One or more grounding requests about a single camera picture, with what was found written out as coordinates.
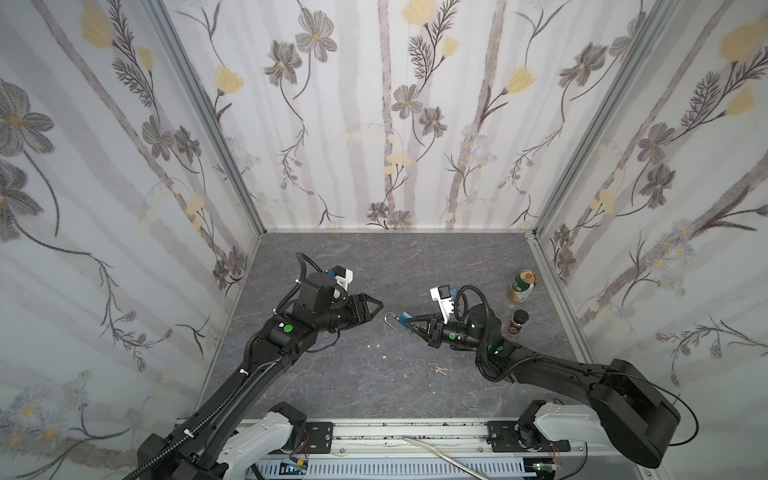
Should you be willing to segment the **blue padlock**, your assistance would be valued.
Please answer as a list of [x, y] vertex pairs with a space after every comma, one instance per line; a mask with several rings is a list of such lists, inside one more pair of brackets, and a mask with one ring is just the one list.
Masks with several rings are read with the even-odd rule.
[[405, 328], [411, 328], [412, 319], [413, 319], [413, 316], [408, 314], [407, 312], [403, 312], [400, 315], [396, 315], [393, 312], [387, 312], [384, 315], [384, 322], [391, 329], [393, 329], [396, 324], [399, 324]]

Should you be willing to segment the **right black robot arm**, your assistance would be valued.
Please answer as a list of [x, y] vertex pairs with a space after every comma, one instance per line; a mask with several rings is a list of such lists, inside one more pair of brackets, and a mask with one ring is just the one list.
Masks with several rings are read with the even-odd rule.
[[482, 304], [461, 320], [404, 313], [399, 322], [431, 347], [474, 353], [490, 382], [533, 385], [573, 400], [571, 406], [533, 401], [514, 428], [523, 449], [561, 441], [611, 445], [628, 460], [657, 468], [680, 423], [678, 410], [631, 363], [589, 364], [536, 352], [505, 338], [501, 321]]

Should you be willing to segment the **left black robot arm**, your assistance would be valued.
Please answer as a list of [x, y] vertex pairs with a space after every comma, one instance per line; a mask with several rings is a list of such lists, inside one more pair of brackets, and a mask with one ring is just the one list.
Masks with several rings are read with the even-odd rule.
[[166, 436], [137, 451], [130, 479], [238, 479], [265, 455], [301, 440], [306, 417], [278, 404], [255, 426], [240, 424], [250, 406], [305, 353], [322, 332], [339, 334], [370, 322], [381, 301], [350, 294], [332, 271], [302, 275], [273, 316], [247, 340], [240, 365], [216, 392]]

